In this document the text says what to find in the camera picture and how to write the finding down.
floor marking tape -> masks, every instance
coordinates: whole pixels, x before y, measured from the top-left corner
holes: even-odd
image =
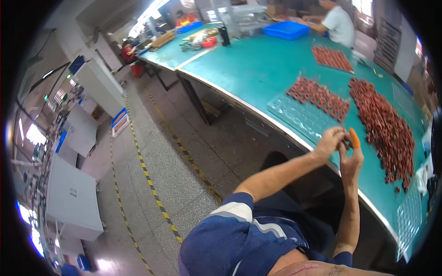
[[[178,233],[178,230],[177,230],[176,226],[173,224],[172,220],[170,219],[170,216],[167,213],[166,209],[164,208],[163,203],[161,203],[160,197],[158,196],[158,192],[155,190],[155,187],[153,186],[152,180],[150,179],[150,176],[149,176],[149,172],[147,171],[147,168],[146,168],[146,164],[144,163],[143,157],[141,156],[141,151],[140,151],[140,148],[138,147],[138,141],[135,136],[135,130],[133,129],[132,117],[130,116],[130,110],[129,110],[129,98],[127,96],[126,96],[126,109],[127,109],[127,115],[129,116],[129,125],[130,125],[130,130],[132,131],[133,141],[135,143],[135,147],[137,148],[138,159],[140,160],[141,168],[144,171],[144,175],[146,177],[147,184],[149,184],[152,194],[156,200],[156,204],[160,208],[161,213],[163,214],[163,217],[166,219],[167,223],[169,224],[170,229],[172,230],[172,232],[175,235],[178,242],[182,243],[183,238]]]
[[[155,100],[153,99],[152,95],[150,94],[149,89],[147,89],[146,84],[143,81],[141,81],[141,83],[143,84],[143,87],[146,90],[147,95],[155,108],[155,111],[158,113],[159,117],[163,121],[163,124],[166,126],[166,128],[168,129],[168,131],[172,135],[172,138],[175,140],[175,142],[178,146],[178,149],[184,154],[184,156],[186,157],[186,160],[191,164],[192,168],[195,170],[195,172],[197,173],[199,178],[202,180],[202,182],[207,186],[209,191],[216,197],[218,203],[221,203],[223,200],[221,194],[215,189],[215,187],[212,185],[212,183],[210,183],[210,181],[207,179],[206,175],[198,167],[198,165],[193,160],[193,158],[191,157],[189,152],[186,150],[186,148],[183,146],[183,144],[181,144],[181,141],[178,139],[178,136],[172,131],[172,128],[170,127],[166,118],[161,113],[160,109],[156,106]]]
[[[135,238],[133,237],[132,230],[130,229],[130,226],[129,226],[129,222],[127,221],[126,214],[124,213],[123,204],[121,203],[120,193],[118,192],[118,186],[117,186],[117,178],[115,177],[114,158],[113,158],[113,155],[112,155],[112,128],[110,129],[110,140],[111,140],[110,141],[110,155],[111,155],[110,156],[110,158],[111,158],[110,162],[112,164],[112,174],[114,176],[115,191],[117,193],[117,199],[118,199],[118,204],[120,205],[121,214],[123,215],[124,223],[126,224],[127,230],[129,231],[129,235],[130,235],[130,238],[132,239],[133,246],[137,249],[138,253],[140,254],[141,260],[143,261],[144,266],[149,271],[150,275],[151,276],[155,276],[155,274],[153,274],[153,271],[147,265],[147,262],[144,259],[143,254],[141,253],[141,250],[138,247],[137,242],[135,241]]]

red seat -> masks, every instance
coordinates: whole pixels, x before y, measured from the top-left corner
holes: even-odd
[[[136,78],[139,78],[144,71],[144,66],[140,64],[135,64],[130,67],[132,69],[132,73]]]

stool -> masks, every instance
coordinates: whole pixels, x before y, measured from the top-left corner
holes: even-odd
[[[144,71],[144,66],[137,64],[137,61],[131,63],[130,68],[132,69],[132,73],[136,78],[139,78]]]

hand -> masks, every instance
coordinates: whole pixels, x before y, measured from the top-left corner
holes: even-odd
[[[339,143],[339,157],[342,183],[344,192],[347,195],[358,195],[358,176],[361,171],[362,163],[364,163],[364,155],[362,154],[359,138],[352,128],[350,135],[345,135],[345,140],[350,141],[353,145],[353,155],[347,157],[347,149],[344,142]]]
[[[301,18],[299,18],[299,19],[297,20],[297,23],[302,24],[302,25],[309,26],[309,24],[308,24],[307,22],[305,22],[304,20],[302,20]]]
[[[324,131],[322,138],[313,151],[314,156],[321,162],[326,164],[332,153],[337,150],[338,144],[344,141],[344,137],[350,135],[341,127],[334,127]]]

worker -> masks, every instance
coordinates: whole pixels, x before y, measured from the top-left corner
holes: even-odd
[[[182,10],[178,10],[176,12],[176,26],[178,28],[186,26],[187,24],[190,24],[191,22],[194,21],[197,21],[195,15],[191,13],[184,13]]]
[[[137,61],[137,57],[135,56],[135,50],[137,47],[132,47],[132,41],[126,40],[123,42],[123,48],[121,49],[121,57],[127,64],[131,64]]]
[[[353,155],[347,157],[351,145]],[[336,149],[345,200],[330,259],[319,252],[333,243],[332,228],[303,211],[282,189],[327,164]],[[376,275],[357,274],[351,268],[359,239],[358,175],[363,161],[357,136],[341,127],[327,129],[316,149],[303,156],[288,160],[280,152],[270,153],[262,171],[242,182],[185,238],[178,256],[179,274]],[[301,269],[306,272],[297,274]]]
[[[307,25],[319,33],[328,30],[331,41],[352,48],[355,38],[354,25],[348,13],[336,3],[336,0],[319,0],[319,5],[329,10],[325,16],[304,15],[298,23]],[[320,24],[309,22],[319,20]]]

